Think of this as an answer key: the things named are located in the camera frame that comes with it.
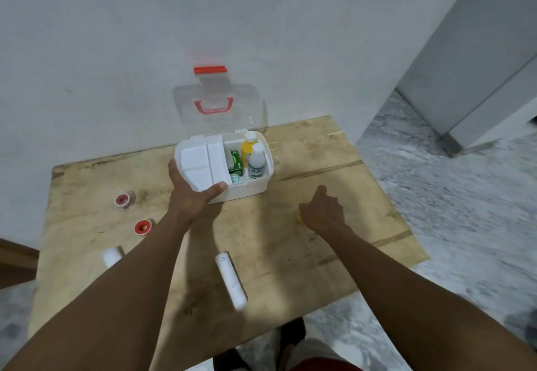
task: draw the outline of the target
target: person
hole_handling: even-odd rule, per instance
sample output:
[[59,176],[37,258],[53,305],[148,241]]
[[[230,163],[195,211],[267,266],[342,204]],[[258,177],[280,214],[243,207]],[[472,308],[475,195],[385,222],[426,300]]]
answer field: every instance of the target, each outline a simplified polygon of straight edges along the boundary
[[[192,221],[225,183],[196,192],[169,163],[168,211],[123,259],[64,307],[5,371],[147,370],[155,351],[175,262]],[[299,206],[351,274],[388,337],[414,371],[537,370],[537,355],[477,307],[399,264],[346,225],[343,207],[320,185]],[[281,328],[279,370],[357,370],[322,342],[305,339],[303,320]],[[250,367],[235,350],[216,371]]]

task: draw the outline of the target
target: foot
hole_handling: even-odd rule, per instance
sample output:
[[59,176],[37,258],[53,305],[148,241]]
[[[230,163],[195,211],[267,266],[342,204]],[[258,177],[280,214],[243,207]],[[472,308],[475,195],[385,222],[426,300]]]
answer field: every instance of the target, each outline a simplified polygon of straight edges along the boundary
[[305,339],[305,324],[302,317],[291,320],[281,328],[280,349],[276,357],[276,369],[280,369],[281,356],[287,346],[292,344],[296,346],[300,341]]
[[235,348],[213,357],[213,368],[214,371],[233,371],[239,368],[246,368],[248,371],[251,371],[251,368]]

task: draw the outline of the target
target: person's left arm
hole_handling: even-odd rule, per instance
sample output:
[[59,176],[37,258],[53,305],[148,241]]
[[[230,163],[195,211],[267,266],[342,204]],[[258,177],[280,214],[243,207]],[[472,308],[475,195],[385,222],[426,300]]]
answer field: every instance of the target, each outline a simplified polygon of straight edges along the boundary
[[174,190],[160,222],[39,329],[4,371],[149,369],[183,236],[227,187],[195,192],[173,159],[168,168]]

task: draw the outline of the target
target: red clothing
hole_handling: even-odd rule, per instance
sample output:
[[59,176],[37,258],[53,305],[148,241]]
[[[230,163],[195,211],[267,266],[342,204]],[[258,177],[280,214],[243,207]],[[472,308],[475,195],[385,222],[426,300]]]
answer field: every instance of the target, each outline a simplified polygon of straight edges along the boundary
[[363,371],[361,368],[347,361],[332,360],[330,358],[310,358],[302,361],[290,371]]

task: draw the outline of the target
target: marble floor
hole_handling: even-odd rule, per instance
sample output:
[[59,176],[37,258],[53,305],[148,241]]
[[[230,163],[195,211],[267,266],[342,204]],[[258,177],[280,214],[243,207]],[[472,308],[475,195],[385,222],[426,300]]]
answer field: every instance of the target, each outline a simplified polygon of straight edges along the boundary
[[[393,95],[357,144],[431,259],[415,271],[458,293],[520,338],[537,339],[537,136],[446,157],[437,137]],[[0,291],[0,368],[25,339],[33,282]],[[305,317],[307,333],[365,371],[410,368],[358,294]],[[240,347],[272,370],[274,333]],[[210,370],[206,361],[193,367]]]

